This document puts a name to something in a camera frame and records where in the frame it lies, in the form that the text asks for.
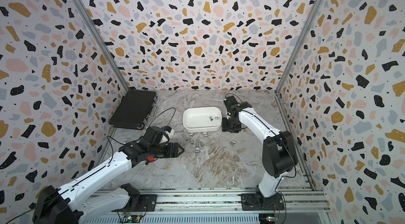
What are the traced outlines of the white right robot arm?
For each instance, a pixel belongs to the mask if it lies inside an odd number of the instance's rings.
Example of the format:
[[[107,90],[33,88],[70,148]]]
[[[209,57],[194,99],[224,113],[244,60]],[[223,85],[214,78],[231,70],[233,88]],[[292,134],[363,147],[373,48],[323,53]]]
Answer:
[[[289,131],[276,129],[253,109],[248,102],[238,102],[234,96],[224,99],[227,113],[222,118],[222,131],[239,133],[243,127],[251,130],[263,144],[262,164],[265,173],[255,191],[255,203],[264,208],[282,198],[278,186],[284,178],[294,178],[298,159],[294,137]]]

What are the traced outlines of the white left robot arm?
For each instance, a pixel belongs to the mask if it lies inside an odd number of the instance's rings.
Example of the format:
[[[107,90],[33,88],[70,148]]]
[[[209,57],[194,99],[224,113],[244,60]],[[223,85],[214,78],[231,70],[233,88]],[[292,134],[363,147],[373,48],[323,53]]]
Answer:
[[[174,130],[150,126],[138,140],[123,144],[107,160],[71,182],[41,191],[32,221],[35,224],[84,224],[111,211],[147,211],[140,191],[124,184],[111,193],[92,195],[140,163],[181,156],[185,149],[171,142]]]

